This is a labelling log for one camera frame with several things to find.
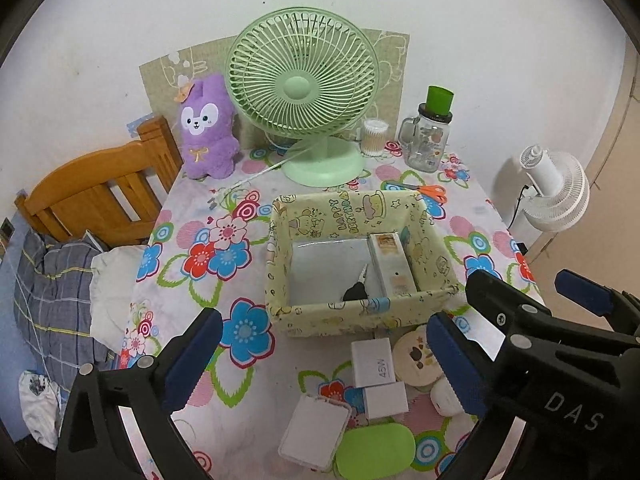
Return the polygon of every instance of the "scissors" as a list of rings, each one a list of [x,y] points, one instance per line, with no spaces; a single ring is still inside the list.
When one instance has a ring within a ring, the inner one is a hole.
[[[429,198],[433,198],[439,204],[447,203],[447,190],[442,186],[414,186],[412,184],[404,184],[395,180],[387,181],[392,186],[404,187],[405,189],[413,189]]]

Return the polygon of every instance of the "fan base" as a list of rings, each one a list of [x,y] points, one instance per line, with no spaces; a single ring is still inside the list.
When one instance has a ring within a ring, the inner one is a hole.
[[[299,140],[287,151],[287,157],[310,146],[308,152],[282,165],[284,174],[294,182],[309,187],[341,186],[362,173],[364,158],[359,146],[336,137]]]

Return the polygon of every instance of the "blue gripper pad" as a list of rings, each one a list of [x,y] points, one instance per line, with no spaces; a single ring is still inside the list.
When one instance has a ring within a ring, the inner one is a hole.
[[[613,310],[610,290],[587,278],[564,269],[556,274],[554,282],[558,294],[593,312],[596,316],[605,316]]]
[[[482,351],[478,344],[467,340],[444,312],[429,318],[427,343],[458,396],[465,413],[483,418],[486,413],[482,395],[484,381],[480,370],[472,362],[473,357],[467,356],[464,351]]]
[[[177,412],[185,407],[204,368],[207,367],[211,356],[220,344],[222,329],[222,316],[217,310],[213,310],[201,329],[175,360],[164,379],[164,397],[161,407],[165,413]]]

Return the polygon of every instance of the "cotton swab container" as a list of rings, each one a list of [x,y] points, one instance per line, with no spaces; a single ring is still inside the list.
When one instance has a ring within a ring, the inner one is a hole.
[[[389,125],[380,119],[366,119],[360,151],[364,155],[377,156],[385,151],[386,131]]]

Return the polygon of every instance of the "green fan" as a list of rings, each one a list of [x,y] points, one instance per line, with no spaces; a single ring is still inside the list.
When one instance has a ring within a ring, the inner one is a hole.
[[[243,30],[226,58],[226,88],[239,110],[268,134],[301,139],[284,173],[304,186],[357,178],[364,159],[349,128],[373,103],[378,58],[353,23],[326,10],[276,10]]]

